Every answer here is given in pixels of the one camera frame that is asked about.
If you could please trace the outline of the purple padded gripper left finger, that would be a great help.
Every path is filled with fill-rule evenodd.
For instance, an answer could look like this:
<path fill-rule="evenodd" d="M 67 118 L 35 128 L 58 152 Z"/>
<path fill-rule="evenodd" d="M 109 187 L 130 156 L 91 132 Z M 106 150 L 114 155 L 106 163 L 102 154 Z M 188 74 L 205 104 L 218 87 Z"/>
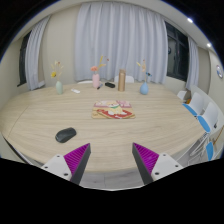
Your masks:
<path fill-rule="evenodd" d="M 87 143 L 66 155 L 55 155 L 42 166 L 42 169 L 79 185 L 90 154 L 90 144 Z"/>

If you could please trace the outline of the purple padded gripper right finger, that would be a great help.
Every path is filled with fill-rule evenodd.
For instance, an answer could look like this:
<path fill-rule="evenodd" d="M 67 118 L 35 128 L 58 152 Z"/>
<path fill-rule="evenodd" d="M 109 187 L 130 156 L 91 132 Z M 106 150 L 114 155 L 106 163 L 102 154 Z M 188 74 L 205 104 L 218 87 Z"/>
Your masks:
<path fill-rule="evenodd" d="M 132 154 L 145 185 L 182 169 L 182 166 L 166 153 L 156 152 L 134 143 Z"/>

